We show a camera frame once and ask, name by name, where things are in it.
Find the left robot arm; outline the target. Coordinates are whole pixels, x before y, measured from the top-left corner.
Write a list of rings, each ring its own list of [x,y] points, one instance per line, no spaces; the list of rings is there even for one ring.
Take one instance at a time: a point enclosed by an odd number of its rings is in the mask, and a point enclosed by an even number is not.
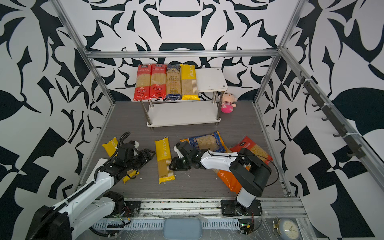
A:
[[[115,152],[109,159],[99,161],[84,186],[54,206],[42,206],[36,211],[28,240],[75,240],[107,216],[117,217],[121,227],[130,224],[124,196],[111,188],[124,177],[135,179],[156,154],[149,149],[139,150],[136,141],[125,143],[130,134],[126,132],[119,138]]]

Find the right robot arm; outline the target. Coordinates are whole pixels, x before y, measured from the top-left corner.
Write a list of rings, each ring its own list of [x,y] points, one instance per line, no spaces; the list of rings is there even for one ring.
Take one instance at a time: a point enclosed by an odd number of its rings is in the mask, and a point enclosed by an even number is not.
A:
[[[217,169],[232,173],[240,183],[242,188],[235,200],[221,201],[223,216],[261,215],[261,204],[256,198],[262,196],[272,169],[259,156],[246,148],[234,153],[197,150],[188,142],[177,143],[174,150],[178,156],[172,159],[170,170]]]

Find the red spaghetti bag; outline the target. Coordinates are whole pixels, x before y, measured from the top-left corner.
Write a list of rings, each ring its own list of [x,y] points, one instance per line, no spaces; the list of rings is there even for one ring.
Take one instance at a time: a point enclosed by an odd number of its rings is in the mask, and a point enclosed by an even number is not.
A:
[[[152,65],[138,66],[134,101],[143,101],[150,98],[151,73]]]
[[[150,98],[166,98],[167,66],[163,64],[152,64]]]

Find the blue gold spaghetti bag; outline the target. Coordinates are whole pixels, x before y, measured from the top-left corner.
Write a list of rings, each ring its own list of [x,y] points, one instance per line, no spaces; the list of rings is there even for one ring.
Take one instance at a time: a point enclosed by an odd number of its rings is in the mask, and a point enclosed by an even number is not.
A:
[[[179,101],[182,99],[181,66],[167,65],[166,100]]]

